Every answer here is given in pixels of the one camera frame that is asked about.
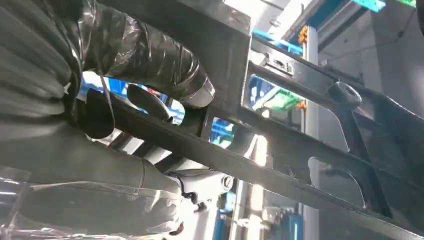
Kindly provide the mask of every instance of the plastic wrap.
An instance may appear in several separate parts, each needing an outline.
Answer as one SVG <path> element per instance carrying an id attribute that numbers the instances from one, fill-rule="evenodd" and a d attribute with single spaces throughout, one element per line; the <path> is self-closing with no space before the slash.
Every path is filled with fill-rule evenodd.
<path id="1" fill-rule="evenodd" d="M 75 99 L 88 70 L 149 85 L 195 108 L 215 94 L 198 58 L 182 44 L 94 0 L 3 0 L 0 31 L 3 115 L 67 112 L 78 122 L 85 111 L 76 109 Z"/>
<path id="2" fill-rule="evenodd" d="M 157 239 L 194 206 L 178 194 L 106 183 L 33 183 L 0 167 L 0 223 L 6 240 Z"/>

